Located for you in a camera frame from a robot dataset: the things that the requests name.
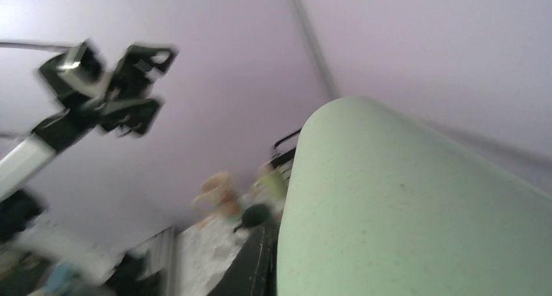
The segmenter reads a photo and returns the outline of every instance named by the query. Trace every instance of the beige mug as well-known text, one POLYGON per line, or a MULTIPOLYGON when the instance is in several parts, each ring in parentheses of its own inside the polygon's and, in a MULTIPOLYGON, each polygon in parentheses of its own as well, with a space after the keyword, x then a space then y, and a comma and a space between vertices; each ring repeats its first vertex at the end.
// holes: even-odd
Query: beige mug
POLYGON ((253 184, 252 192, 258 194, 262 188, 268 190, 270 197, 276 200, 285 199, 288 192, 282 174, 272 168, 270 163, 264 163, 257 171, 257 181, 253 184))
POLYGON ((238 200, 238 192, 230 179, 228 172, 219 172, 210 176, 201 186, 201 194, 196 196, 192 204, 199 212, 198 201, 207 199, 215 205, 215 212, 230 219, 239 219, 242 215, 242 206, 238 200))

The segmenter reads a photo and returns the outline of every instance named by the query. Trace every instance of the cup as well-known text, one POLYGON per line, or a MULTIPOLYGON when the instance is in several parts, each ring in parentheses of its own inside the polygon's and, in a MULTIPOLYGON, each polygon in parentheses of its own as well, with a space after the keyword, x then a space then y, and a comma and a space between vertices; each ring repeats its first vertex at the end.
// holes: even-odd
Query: cup
POLYGON ((208 200, 215 207, 215 212, 232 220, 240 219, 242 206, 238 201, 238 192, 228 172, 219 172, 209 177, 201 186, 201 194, 196 196, 192 204, 197 211, 199 200, 208 200))
POLYGON ((257 171, 257 181, 253 184, 253 193, 258 194, 262 188, 268 190, 270 197, 275 200, 286 198, 288 188, 282 174, 272 168, 270 163, 264 163, 257 171))

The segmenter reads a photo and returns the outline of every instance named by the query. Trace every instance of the white wall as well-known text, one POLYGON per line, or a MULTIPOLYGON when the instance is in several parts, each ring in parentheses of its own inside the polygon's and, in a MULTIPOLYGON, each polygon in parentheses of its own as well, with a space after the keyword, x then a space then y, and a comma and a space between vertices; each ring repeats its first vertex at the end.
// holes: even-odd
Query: white wall
MULTIPOLYGON (((115 249, 199 219, 189 203, 214 172, 245 189, 270 145, 327 101, 287 0, 0 0, 2 39, 88 37, 111 65, 134 41, 180 48, 148 136, 93 133, 30 183, 63 227, 115 249)), ((0 50, 0 129, 58 109, 33 73, 50 56, 0 50)))
POLYGON ((552 157, 550 0, 303 2, 341 94, 552 157))

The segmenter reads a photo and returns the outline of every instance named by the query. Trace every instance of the dish rack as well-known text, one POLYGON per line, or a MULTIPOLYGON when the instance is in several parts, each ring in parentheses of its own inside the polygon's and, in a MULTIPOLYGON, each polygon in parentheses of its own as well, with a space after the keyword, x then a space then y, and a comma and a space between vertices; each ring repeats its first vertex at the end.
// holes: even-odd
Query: dish rack
POLYGON ((296 148, 292 148, 287 152, 282 152, 279 149, 279 147, 283 143, 289 141, 290 139, 297 137, 300 133, 301 133, 301 129, 296 130, 293 133, 290 133, 289 135, 276 141, 276 143, 274 143, 274 146, 272 148, 272 160, 270 161, 270 165, 272 166, 272 168, 277 169, 282 174, 282 178, 284 179, 287 185, 289 184, 289 181, 292 175, 293 161, 295 158, 296 148))

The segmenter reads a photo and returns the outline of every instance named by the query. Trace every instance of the green object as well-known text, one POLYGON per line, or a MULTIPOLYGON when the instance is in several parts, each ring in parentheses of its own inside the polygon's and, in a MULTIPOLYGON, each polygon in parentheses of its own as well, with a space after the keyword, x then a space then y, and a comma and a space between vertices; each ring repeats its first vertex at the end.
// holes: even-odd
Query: green object
POLYGON ((303 128, 282 219, 291 295, 552 295, 552 202, 366 98, 303 128))

